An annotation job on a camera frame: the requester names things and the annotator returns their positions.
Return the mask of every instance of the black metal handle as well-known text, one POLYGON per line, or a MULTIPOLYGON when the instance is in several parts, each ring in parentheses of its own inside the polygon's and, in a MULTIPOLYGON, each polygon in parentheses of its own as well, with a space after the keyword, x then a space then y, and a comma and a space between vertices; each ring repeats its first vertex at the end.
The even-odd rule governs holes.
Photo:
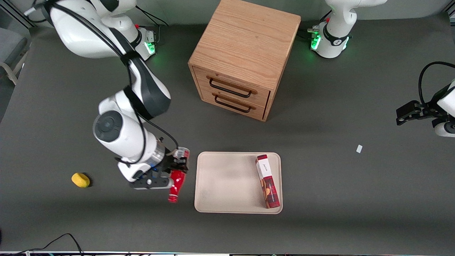
POLYGON ((251 107, 249 107, 248 110, 244 110, 244 109, 241 109, 241 108, 238 108, 238 107, 231 106, 231 105, 229 105, 229 104, 227 104, 227 103, 218 101, 217 98, 218 98, 218 95, 215 95, 215 102, 216 102, 216 103, 218 103, 218 104, 220 104, 220 105, 223 105, 223 106, 226 106, 226 107, 228 107, 228 108, 232 108, 232 109, 235 109, 235 110, 240 111, 240 112, 243 112, 243 113, 248 113, 248 112, 250 112, 250 110, 251 110, 251 107))
POLYGON ((231 91, 231 90, 223 88, 223 87, 219 87, 218 85, 214 85, 214 84, 212 84, 212 82, 213 82, 213 78, 210 78, 210 81, 208 83, 210 84, 211 87, 213 87, 215 89, 218 89, 218 90, 222 90, 224 92, 232 93, 232 94, 234 94, 236 96, 240 96, 240 97, 243 97, 243 98, 250 97, 251 93, 252 93, 252 91, 250 91, 248 94, 241 94, 241 93, 234 92, 234 91, 231 91))

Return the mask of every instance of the beige tray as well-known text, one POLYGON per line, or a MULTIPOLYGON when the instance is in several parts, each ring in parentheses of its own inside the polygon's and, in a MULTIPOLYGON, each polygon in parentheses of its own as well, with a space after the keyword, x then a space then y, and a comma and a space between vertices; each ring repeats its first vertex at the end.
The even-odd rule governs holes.
POLYGON ((281 159, 277 153, 202 152, 197 157, 194 207, 199 212, 278 214, 283 209, 281 159), (266 154, 280 206, 265 208, 256 157, 266 154))

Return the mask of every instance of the gray table surface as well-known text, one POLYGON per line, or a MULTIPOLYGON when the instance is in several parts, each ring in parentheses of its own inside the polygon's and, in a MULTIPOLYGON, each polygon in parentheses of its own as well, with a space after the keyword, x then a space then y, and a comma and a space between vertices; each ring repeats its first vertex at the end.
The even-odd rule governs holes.
MULTIPOLYGON (((86 251, 454 254, 455 140, 436 136, 430 120, 395 124, 396 108, 418 97, 422 67, 455 60, 447 15, 359 21, 332 60, 297 38, 265 123, 200 100, 187 61, 203 29, 163 27, 147 61, 172 95, 155 121, 192 154, 176 205, 168 191, 129 188, 92 135, 98 103, 127 83, 120 60, 78 57, 54 30, 34 32, 0 125, 1 250, 70 232, 86 251), (283 211, 197 212, 203 151, 278 153, 283 211), (94 186, 74 186, 75 172, 94 186)), ((430 69, 426 97, 453 78, 447 67, 430 69)), ((69 238, 49 249, 76 250, 69 238)))

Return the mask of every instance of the yellow sponge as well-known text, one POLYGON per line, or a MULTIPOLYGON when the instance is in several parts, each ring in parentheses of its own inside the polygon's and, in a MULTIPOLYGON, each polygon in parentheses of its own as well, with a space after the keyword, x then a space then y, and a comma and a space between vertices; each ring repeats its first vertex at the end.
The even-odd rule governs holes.
POLYGON ((90 185, 90 179, 83 173, 73 174, 71 180, 74 184, 76 184, 76 186, 80 188, 86 188, 90 185))

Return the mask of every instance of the chair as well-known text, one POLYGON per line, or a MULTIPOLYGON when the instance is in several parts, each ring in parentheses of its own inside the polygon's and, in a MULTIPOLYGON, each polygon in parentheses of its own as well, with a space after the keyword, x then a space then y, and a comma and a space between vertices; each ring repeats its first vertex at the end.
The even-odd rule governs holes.
POLYGON ((0 44, 0 66, 6 71, 8 78, 14 83, 14 85, 16 85, 17 74, 24 64, 27 53, 25 53, 17 62, 14 69, 11 67, 20 57, 22 51, 27 45, 27 39, 16 32, 0 28, 0 42, 2 42, 0 44))

